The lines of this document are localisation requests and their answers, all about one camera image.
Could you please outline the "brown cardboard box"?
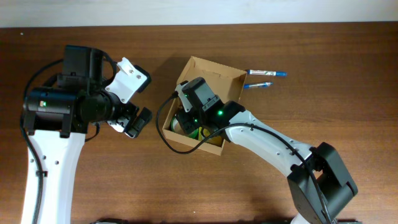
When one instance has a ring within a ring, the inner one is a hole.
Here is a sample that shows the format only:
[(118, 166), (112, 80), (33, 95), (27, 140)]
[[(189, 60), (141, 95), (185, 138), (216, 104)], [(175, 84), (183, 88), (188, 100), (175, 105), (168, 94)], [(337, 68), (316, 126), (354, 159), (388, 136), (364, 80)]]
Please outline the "brown cardboard box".
[[(202, 77), (211, 90), (221, 98), (222, 102), (226, 103), (229, 100), (238, 102), (243, 91), (246, 76), (247, 73), (244, 70), (192, 56), (182, 70), (177, 84)], [(180, 100), (174, 99), (163, 124), (162, 134), (167, 140), (195, 147), (200, 142), (196, 136), (191, 138), (182, 132), (173, 131), (172, 120), (177, 110), (181, 107), (182, 103)]]

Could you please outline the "yellow sticky note pad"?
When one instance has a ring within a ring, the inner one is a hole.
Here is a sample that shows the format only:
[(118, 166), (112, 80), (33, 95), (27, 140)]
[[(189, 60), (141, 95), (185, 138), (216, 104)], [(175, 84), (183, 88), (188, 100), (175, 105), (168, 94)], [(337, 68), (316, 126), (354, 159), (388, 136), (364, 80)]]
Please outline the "yellow sticky note pad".
[[(211, 133), (209, 132), (209, 130), (200, 127), (199, 128), (199, 133), (198, 133), (198, 140), (202, 141), (205, 138), (207, 138)], [(223, 143), (223, 138), (221, 136), (214, 136), (212, 138), (209, 138), (207, 141), (207, 143), (215, 145), (215, 146), (221, 146)]]

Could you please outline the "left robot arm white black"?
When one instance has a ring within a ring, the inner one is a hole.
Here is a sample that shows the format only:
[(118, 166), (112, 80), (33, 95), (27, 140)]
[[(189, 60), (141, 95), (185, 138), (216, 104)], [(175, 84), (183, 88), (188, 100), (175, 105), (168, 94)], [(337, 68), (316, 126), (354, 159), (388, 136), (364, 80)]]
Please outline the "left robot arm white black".
[(104, 51), (67, 45), (62, 71), (23, 93), (20, 129), (28, 173), (22, 223), (70, 223), (75, 173), (90, 125), (139, 136), (152, 113), (131, 103), (150, 84), (147, 71)]

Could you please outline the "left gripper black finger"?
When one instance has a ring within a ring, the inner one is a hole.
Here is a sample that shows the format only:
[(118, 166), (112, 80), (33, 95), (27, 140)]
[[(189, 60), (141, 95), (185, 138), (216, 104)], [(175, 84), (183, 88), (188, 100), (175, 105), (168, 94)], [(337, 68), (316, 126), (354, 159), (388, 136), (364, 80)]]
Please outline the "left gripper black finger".
[(130, 119), (124, 128), (124, 133), (130, 138), (137, 138), (144, 127), (151, 121), (152, 112), (144, 107), (134, 119)]
[(136, 78), (139, 80), (139, 88), (137, 89), (138, 93), (142, 93), (147, 87), (148, 85), (151, 83), (152, 78), (150, 76), (150, 74), (144, 70), (143, 68), (141, 68), (138, 65), (134, 65), (134, 68), (137, 71), (137, 75)]

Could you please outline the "blue ballpoint pen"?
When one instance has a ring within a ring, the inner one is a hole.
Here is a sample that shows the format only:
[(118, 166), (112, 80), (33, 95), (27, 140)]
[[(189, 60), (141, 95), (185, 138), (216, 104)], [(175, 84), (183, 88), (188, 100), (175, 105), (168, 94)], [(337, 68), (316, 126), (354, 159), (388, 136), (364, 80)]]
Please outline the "blue ballpoint pen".
[(244, 89), (253, 89), (253, 88), (267, 88), (273, 85), (272, 82), (260, 82), (260, 83), (248, 83), (244, 84)]

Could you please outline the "green tape roll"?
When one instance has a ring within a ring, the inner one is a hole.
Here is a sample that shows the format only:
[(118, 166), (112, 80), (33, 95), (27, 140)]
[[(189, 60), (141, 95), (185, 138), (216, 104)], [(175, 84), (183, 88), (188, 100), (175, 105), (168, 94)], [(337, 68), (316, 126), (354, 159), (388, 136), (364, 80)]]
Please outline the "green tape roll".
[(192, 139), (198, 139), (198, 129), (194, 130), (192, 133), (190, 134), (186, 134), (183, 129), (181, 128), (179, 122), (177, 121), (176, 116), (174, 116), (170, 122), (170, 129), (172, 132), (180, 134), (180, 135), (184, 135), (186, 137), (192, 138)]

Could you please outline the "blue white marker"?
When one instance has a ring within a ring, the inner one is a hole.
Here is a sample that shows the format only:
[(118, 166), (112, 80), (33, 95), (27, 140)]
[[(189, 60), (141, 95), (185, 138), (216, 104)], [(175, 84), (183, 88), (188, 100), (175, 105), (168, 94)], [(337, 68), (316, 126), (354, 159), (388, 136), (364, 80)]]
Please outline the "blue white marker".
[(270, 77), (286, 77), (287, 72), (270, 70), (247, 70), (248, 75), (263, 75)]

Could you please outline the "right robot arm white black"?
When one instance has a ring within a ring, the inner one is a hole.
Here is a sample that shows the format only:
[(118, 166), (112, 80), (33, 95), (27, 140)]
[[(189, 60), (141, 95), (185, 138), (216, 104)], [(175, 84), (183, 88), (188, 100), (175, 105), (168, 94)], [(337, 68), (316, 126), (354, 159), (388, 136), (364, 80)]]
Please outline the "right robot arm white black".
[(205, 79), (177, 85), (183, 108), (177, 121), (184, 133), (209, 130), (242, 146), (275, 167), (286, 179), (298, 214), (292, 223), (336, 223), (358, 188), (338, 151), (323, 142), (315, 147), (296, 141), (259, 121), (249, 110), (216, 95)]

